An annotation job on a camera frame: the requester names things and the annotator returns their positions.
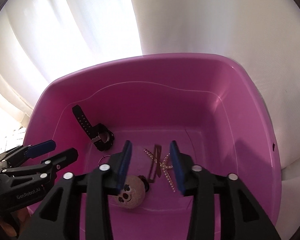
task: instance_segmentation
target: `pink plastic tub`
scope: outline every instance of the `pink plastic tub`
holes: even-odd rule
[[[101,122],[114,133],[109,151],[99,152],[83,132],[72,113],[76,104],[92,125]],[[76,175],[92,171],[103,155],[120,152],[125,140],[130,140],[133,151],[128,174],[145,176],[151,161],[143,149],[152,151],[154,144],[160,144],[165,156],[170,142],[176,140],[181,152],[210,172],[238,174],[271,221],[277,220],[281,173],[271,121],[249,76],[228,58],[189,53],[149,55],[59,78],[40,97],[24,144],[49,139],[57,143],[49,155],[70,147],[78,150],[78,161],[62,171]],[[217,196],[216,200],[218,239]],[[186,239],[192,197],[173,193],[164,176],[151,185],[139,207],[122,209],[111,198],[109,205],[114,239]],[[84,239],[84,207],[80,228]]]

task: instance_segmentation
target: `plush ball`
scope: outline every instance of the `plush ball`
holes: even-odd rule
[[[118,196],[114,196],[116,203],[124,208],[135,208],[140,205],[146,195],[144,182],[137,176],[128,175]]]

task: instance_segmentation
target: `thin metal ring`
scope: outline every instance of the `thin metal ring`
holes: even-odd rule
[[[103,158],[105,158],[105,157],[111,157],[111,155],[104,155],[104,156],[102,156],[101,159],[100,159],[99,162],[98,162],[98,167],[100,166],[101,160],[102,160]]]

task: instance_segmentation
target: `white curtain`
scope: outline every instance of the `white curtain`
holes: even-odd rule
[[[300,212],[292,212],[300,201],[287,200],[296,194],[289,185],[300,185],[300,9],[293,0],[8,0],[0,12],[0,106],[26,125],[56,78],[165,52],[224,55],[256,84],[278,142],[285,181],[277,227],[289,239],[300,225]]]

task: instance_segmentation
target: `silver screw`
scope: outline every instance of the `silver screw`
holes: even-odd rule
[[[66,172],[65,174],[63,174],[64,179],[71,179],[72,177],[73,177],[73,173],[71,172]]]
[[[231,180],[237,180],[238,179],[238,175],[237,174],[234,174],[234,173],[230,173],[228,175],[228,178],[231,179]]]
[[[201,167],[200,165],[193,165],[193,166],[191,167],[191,169],[192,169],[193,171],[202,171],[202,167]]]
[[[110,165],[109,164],[102,164],[99,167],[99,170],[101,170],[101,171],[107,171],[109,169],[110,169]]]

